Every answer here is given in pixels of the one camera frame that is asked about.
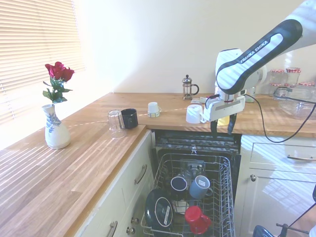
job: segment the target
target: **gray mug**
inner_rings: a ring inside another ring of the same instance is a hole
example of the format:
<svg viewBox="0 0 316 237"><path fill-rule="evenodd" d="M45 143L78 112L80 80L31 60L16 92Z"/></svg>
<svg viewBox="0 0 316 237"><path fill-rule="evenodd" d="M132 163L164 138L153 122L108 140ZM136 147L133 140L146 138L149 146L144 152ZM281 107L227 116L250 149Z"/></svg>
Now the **gray mug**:
<svg viewBox="0 0 316 237"><path fill-rule="evenodd" d="M202 199L206 196L211 196L213 190L210 188L211 182L203 175L197 176L190 186L190 195L194 199Z"/></svg>

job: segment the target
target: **white cabinet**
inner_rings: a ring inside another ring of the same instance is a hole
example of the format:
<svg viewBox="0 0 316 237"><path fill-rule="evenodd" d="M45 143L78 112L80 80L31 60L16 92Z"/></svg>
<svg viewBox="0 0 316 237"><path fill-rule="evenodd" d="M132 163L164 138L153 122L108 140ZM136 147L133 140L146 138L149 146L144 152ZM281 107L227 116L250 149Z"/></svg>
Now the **white cabinet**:
<svg viewBox="0 0 316 237"><path fill-rule="evenodd" d="M290 225L314 204L316 162L294 160L288 155L315 158L316 140L292 138L274 144L264 136L242 136L234 205L236 237L252 237L256 225L278 236L281 228L276 223Z"/></svg>
<svg viewBox="0 0 316 237"><path fill-rule="evenodd" d="M152 186L154 184L154 177L152 174L148 174L146 176L146 183L141 187L141 189L135 194L133 200L131 201L131 204L127 208L127 211L123 217L123 220L120 225L119 229L119 236L120 237L128 237L128 236L135 236L135 237L143 237L143 228L141 227L141 220L145 211L145 202L147 195L152 189ZM139 223L131 223L131 219L138 219ZM126 233L127 228L134 228L135 234L128 235Z"/></svg>
<svg viewBox="0 0 316 237"><path fill-rule="evenodd" d="M248 169L247 176L240 236L252 237L256 225L278 236L276 223L293 223L315 202L316 175Z"/></svg>
<svg viewBox="0 0 316 237"><path fill-rule="evenodd" d="M123 236L124 228L126 234L128 226L140 227L140 224L132 225L130 220L142 219L145 200L154 181L151 147L151 132L147 131L75 236L106 237L112 230L110 224L115 221L118 224L113 237Z"/></svg>

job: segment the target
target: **wire rack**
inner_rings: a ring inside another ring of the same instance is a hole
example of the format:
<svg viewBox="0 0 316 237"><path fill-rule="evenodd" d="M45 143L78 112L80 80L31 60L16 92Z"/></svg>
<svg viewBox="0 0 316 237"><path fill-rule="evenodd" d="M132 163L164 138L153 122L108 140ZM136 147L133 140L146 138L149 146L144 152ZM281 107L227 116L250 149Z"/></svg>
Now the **wire rack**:
<svg viewBox="0 0 316 237"><path fill-rule="evenodd" d="M155 233L164 233L166 237L235 237L234 206L230 162L226 157L188 154L165 154L159 163L155 182L152 189L165 189L172 177L183 172L187 164L203 164L200 170L211 182L213 194L202 200L193 199L189 191L184 201L173 201L174 215L169 232L153 230L146 223L143 215L141 226L145 236L154 236ZM208 216L212 224L202 235L194 235L184 219L185 210L191 205L198 205L203 214Z"/></svg>

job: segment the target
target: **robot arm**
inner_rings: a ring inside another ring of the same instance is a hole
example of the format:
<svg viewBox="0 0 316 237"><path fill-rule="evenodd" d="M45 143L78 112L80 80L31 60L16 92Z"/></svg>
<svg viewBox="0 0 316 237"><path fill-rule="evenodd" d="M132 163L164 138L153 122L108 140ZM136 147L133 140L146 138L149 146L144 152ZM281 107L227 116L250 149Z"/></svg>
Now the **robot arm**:
<svg viewBox="0 0 316 237"><path fill-rule="evenodd" d="M262 72L266 70L264 65L281 54L313 44L316 44L316 0L306 0L244 53L240 49L220 52L215 69L220 97L205 105L212 132L217 119L225 116L230 116L229 133L232 132L236 113L244 109L245 90L266 77L266 71Z"/></svg>
<svg viewBox="0 0 316 237"><path fill-rule="evenodd" d="M316 0L307 0L242 55L216 71L221 90L233 95L256 86L250 77L275 57L316 43Z"/></svg>

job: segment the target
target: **window blind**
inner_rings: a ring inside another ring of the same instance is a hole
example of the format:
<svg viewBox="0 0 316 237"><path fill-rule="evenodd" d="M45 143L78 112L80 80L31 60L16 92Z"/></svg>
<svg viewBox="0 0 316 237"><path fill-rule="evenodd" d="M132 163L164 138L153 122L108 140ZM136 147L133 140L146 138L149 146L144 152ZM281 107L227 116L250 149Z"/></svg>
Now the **window blind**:
<svg viewBox="0 0 316 237"><path fill-rule="evenodd" d="M0 1L0 125L43 105L45 64L83 71L71 0Z"/></svg>

